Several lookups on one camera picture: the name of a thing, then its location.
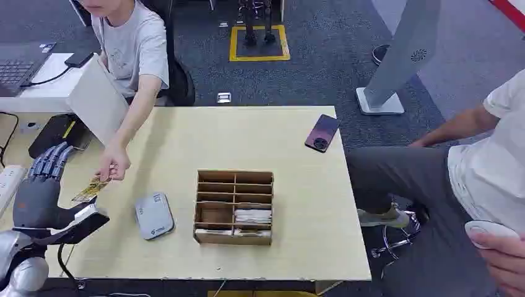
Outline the person's left hand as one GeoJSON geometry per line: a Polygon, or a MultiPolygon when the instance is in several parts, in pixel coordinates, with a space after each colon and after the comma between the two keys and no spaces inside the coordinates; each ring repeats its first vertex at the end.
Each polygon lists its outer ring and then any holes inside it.
{"type": "Polygon", "coordinates": [[[505,294],[524,296],[524,239],[488,233],[475,233],[470,239],[483,247],[478,252],[505,294]]]}
{"type": "Polygon", "coordinates": [[[122,181],[130,166],[126,145],[118,142],[110,144],[104,149],[97,176],[104,182],[110,179],[122,181]]]}

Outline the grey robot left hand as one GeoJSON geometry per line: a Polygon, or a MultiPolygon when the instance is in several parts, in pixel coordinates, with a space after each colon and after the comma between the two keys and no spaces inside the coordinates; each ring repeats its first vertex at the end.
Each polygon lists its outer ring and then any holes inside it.
{"type": "Polygon", "coordinates": [[[70,209],[58,205],[64,167],[73,151],[73,146],[62,142],[36,157],[15,196],[14,226],[60,230],[73,222],[78,212],[96,201],[93,198],[70,209]]]}

